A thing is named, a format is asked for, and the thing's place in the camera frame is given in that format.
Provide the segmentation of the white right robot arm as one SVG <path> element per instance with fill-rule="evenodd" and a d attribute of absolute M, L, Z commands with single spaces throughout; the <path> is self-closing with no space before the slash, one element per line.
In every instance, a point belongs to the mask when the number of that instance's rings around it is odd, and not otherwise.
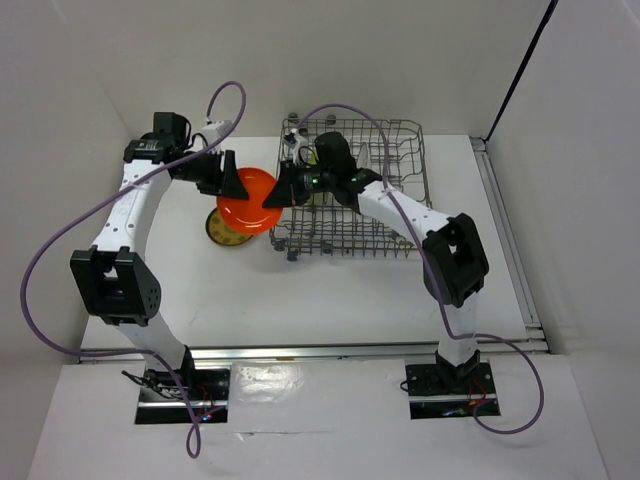
<path fill-rule="evenodd" d="M 444 325 L 435 353 L 438 384 L 448 392 L 470 384 L 480 364 L 478 297 L 489 272 L 473 219 L 438 212 L 398 190 L 390 180 L 386 137 L 381 139 L 383 160 L 378 171 L 361 165 L 337 131 L 310 141 L 294 128 L 281 143 L 288 152 L 262 205 L 293 207 L 316 193 L 329 192 L 341 206 L 412 241 L 422 259 L 424 285 L 438 302 Z"/>

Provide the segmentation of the orange plate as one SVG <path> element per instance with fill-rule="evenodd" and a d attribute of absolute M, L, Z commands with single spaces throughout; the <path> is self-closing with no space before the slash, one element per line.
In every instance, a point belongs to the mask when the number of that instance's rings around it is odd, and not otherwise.
<path fill-rule="evenodd" d="M 248 235 L 265 233 L 279 222 L 283 213 L 282 207 L 263 206 L 277 180 L 267 171 L 255 167 L 240 168 L 238 174 L 249 198 L 232 199 L 219 196 L 217 209 L 233 231 Z"/>

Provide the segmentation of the yellow brown patterned plate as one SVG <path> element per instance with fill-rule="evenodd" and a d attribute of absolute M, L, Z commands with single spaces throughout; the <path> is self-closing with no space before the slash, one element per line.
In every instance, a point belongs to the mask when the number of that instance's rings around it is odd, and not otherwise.
<path fill-rule="evenodd" d="M 212 210 L 207 216 L 205 232 L 213 243 L 222 247 L 240 247 L 253 239 L 253 235 L 239 233 L 231 229 L 218 209 Z"/>

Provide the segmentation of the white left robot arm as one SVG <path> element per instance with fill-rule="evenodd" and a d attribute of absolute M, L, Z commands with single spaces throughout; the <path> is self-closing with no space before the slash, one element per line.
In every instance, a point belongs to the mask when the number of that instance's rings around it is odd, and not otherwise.
<path fill-rule="evenodd" d="M 157 112 L 153 128 L 124 151 L 120 198 L 99 235 L 76 250 L 70 268 L 86 310 L 114 327 L 142 351 L 143 382 L 176 399 L 197 392 L 190 349 L 171 332 L 160 313 L 162 288 L 145 262 L 146 246 L 159 203 L 174 180 L 190 182 L 205 195 L 246 200 L 235 154 L 214 148 L 191 154 L 190 123 L 173 112 Z"/>

